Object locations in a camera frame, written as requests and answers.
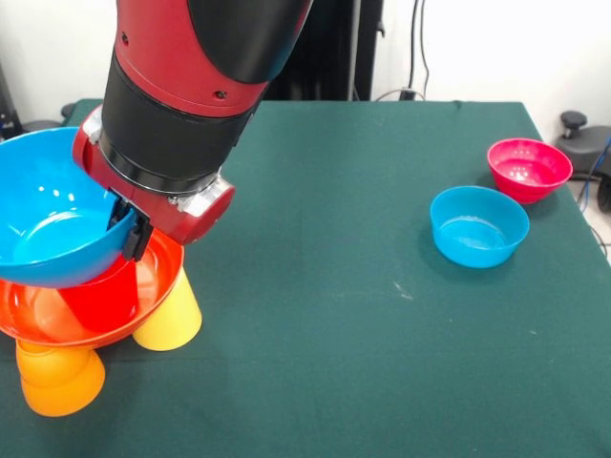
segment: orange bowl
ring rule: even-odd
[[[136,314],[128,323],[105,332],[83,326],[55,289],[0,280],[0,331],[25,343],[51,347],[113,344],[138,329],[165,300],[183,261],[184,248],[155,231],[137,263]]]

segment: blue plastic bowl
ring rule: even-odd
[[[467,267],[506,261],[528,234],[530,222],[512,198],[493,189],[459,186],[431,204],[432,236],[449,260]]]
[[[136,216],[107,231],[116,196],[73,163],[76,128],[0,143],[0,278],[76,286],[108,269]]]

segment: white wall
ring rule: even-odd
[[[0,65],[22,120],[102,97],[115,29],[115,0],[0,0]]]
[[[413,2],[385,2],[376,95],[405,86],[410,71]],[[608,0],[427,0],[429,99],[521,100],[548,141],[566,109],[611,124],[610,20]]]
[[[386,0],[374,94],[408,80],[411,6]],[[429,99],[522,100],[547,140],[565,109],[611,124],[610,19],[608,0],[427,0]],[[0,0],[0,62],[25,121],[103,96],[115,26],[115,0]]]

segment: black cylindrical joint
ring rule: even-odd
[[[193,194],[214,178],[255,109],[231,117],[175,110],[134,84],[113,56],[100,146],[115,170],[135,185],[161,194]]]

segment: orange cup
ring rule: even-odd
[[[77,412],[104,385],[104,365],[90,348],[48,348],[17,341],[16,356],[26,402],[46,417]]]

